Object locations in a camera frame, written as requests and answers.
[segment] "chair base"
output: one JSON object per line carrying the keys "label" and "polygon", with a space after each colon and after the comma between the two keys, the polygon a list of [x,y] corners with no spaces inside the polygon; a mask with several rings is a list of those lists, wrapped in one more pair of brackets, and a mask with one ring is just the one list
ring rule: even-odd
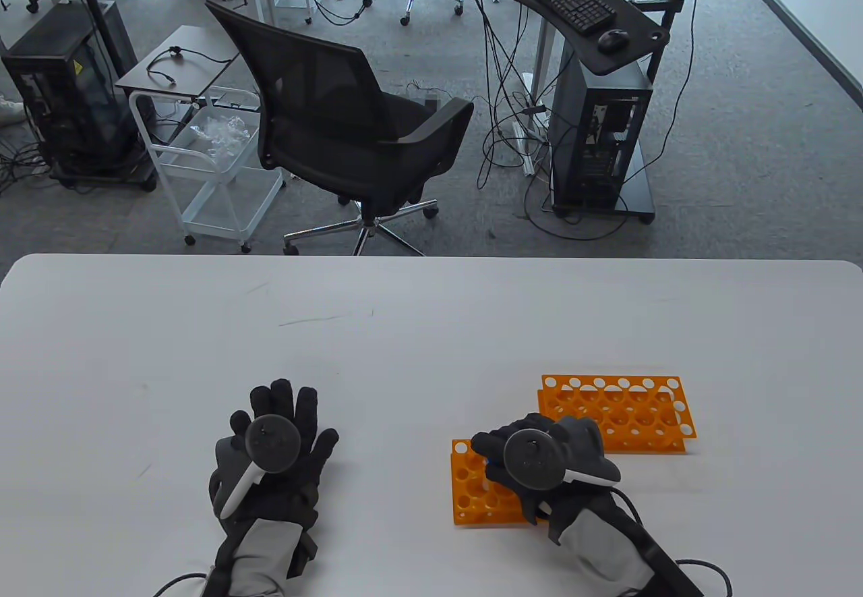
{"label": "chair base", "polygon": [[389,217],[376,217],[375,222],[371,226],[366,224],[361,215],[357,215],[357,218],[355,220],[339,221],[337,224],[318,226],[315,228],[309,228],[305,231],[288,233],[283,238],[285,241],[284,252],[286,255],[297,255],[299,251],[297,250],[296,246],[293,245],[293,242],[297,239],[305,239],[314,235],[330,235],[333,233],[344,233],[345,231],[359,230],[360,234],[357,238],[357,245],[354,246],[353,255],[361,255],[363,253],[363,249],[366,246],[366,242],[369,241],[369,238],[375,236],[377,233],[380,233],[384,237],[388,237],[395,243],[401,244],[401,246],[404,246],[404,248],[408,249],[414,255],[420,255],[425,257],[425,254],[420,251],[419,248],[416,248],[416,246],[413,246],[412,244],[398,236],[396,233],[392,232],[389,228],[384,226],[384,224],[388,221],[392,221],[400,217],[405,217],[406,215],[412,215],[414,212],[419,212],[420,210],[423,211],[423,214],[429,219],[435,217],[435,215],[438,213],[438,200],[429,199],[427,202],[412,203],[407,206],[402,206],[402,208],[398,209],[398,212],[395,215],[389,215]]}

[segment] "black pole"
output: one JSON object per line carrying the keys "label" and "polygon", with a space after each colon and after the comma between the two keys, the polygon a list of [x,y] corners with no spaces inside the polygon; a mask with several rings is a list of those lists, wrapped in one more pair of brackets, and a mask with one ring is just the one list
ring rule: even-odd
{"label": "black pole", "polygon": [[[666,30],[672,29],[672,24],[674,23],[674,16],[678,13],[678,10],[681,8],[683,0],[668,0],[668,7],[665,9],[665,13],[662,15],[662,23],[660,26],[665,28]],[[653,82],[656,79],[656,73],[659,71],[659,61],[662,59],[662,54],[665,51],[665,47],[656,49],[653,51],[653,56],[650,58],[650,64],[647,66],[647,79]]]}
{"label": "black pole", "polygon": [[123,68],[123,60],[120,60],[120,53],[117,50],[117,45],[114,43],[114,38],[111,36],[111,31],[108,30],[108,24],[105,24],[105,17],[102,15],[102,8],[99,6],[98,0],[84,0],[87,8],[90,10],[90,17],[93,24],[96,24],[96,30],[102,36],[102,43],[108,51],[108,57],[111,58],[111,63],[114,64],[114,70],[117,72],[117,77],[126,75],[126,69]]}

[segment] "computer mouse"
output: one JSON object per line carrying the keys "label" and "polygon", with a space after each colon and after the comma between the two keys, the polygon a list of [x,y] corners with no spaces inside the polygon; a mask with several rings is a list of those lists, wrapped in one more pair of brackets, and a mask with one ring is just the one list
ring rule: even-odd
{"label": "computer mouse", "polygon": [[601,38],[596,43],[596,48],[599,49],[599,52],[607,55],[608,53],[616,53],[620,49],[625,49],[628,45],[629,33],[620,28],[612,28],[602,33]]}

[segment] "scratch mark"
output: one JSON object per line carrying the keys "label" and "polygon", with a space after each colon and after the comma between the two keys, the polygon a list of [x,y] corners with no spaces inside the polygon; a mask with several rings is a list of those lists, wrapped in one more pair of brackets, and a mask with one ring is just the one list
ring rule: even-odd
{"label": "scratch mark", "polygon": [[256,287],[252,287],[251,289],[249,289],[249,291],[246,291],[246,295],[249,295],[249,294],[250,294],[250,293],[252,293],[253,291],[258,291],[258,289],[261,289],[262,287],[265,287],[265,286],[267,286],[267,285],[269,285],[269,280],[268,280],[267,282],[262,282],[262,283],[260,283],[260,284],[259,284],[259,285],[257,285]]}
{"label": "scratch mark", "polygon": [[337,318],[345,318],[351,314],[336,314],[336,316],[324,316],[323,318],[300,318],[299,320],[289,320],[288,322],[280,323],[279,326],[299,325],[300,322],[326,322],[327,320],[336,320]]}

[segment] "chair backrest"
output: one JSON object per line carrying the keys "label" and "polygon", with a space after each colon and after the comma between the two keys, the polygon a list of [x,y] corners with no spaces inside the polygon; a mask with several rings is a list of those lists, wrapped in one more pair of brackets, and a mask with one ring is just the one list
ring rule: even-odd
{"label": "chair backrest", "polygon": [[257,82],[263,143],[272,131],[268,121],[277,117],[345,140],[398,138],[363,51],[268,26],[211,1],[206,5]]}

